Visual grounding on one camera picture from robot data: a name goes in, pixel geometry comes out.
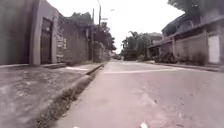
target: gate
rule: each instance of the gate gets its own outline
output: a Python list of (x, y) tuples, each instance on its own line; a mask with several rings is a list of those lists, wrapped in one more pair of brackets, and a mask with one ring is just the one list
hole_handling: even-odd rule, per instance
[(43, 19), (41, 32), (41, 64), (51, 63), (52, 22)]

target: asphalt road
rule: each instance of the asphalt road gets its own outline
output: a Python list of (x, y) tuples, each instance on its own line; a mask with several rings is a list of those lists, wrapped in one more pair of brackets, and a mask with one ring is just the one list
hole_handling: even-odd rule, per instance
[(57, 128), (223, 128), (224, 74), (109, 62)]

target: building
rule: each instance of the building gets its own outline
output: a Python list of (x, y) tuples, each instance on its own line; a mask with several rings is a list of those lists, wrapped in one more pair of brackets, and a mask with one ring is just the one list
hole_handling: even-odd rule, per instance
[(90, 27), (80, 29), (46, 0), (0, 1), (0, 65), (91, 59)]
[(206, 64), (224, 64), (224, 11), (219, 8), (183, 14), (163, 30), (163, 39), (149, 46), (151, 56), (163, 52), (173, 53), (175, 58), (194, 61), (200, 54)]

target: sidewalk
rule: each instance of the sidewalk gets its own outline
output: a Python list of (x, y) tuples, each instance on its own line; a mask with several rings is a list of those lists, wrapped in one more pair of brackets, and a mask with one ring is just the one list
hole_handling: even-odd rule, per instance
[(149, 61), (146, 63), (224, 73), (224, 66), (193, 66), (193, 65), (183, 65), (183, 64), (152, 63)]
[(86, 73), (99, 66), (0, 68), (0, 127), (49, 127), (92, 80)]

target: door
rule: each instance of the door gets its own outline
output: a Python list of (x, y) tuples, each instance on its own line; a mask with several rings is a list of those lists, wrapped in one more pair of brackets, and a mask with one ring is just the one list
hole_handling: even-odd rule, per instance
[(51, 35), (52, 22), (47, 19), (43, 19), (41, 33), (41, 64), (51, 63)]
[(220, 62), (220, 42), (219, 36), (210, 36), (208, 38), (209, 62), (218, 64)]

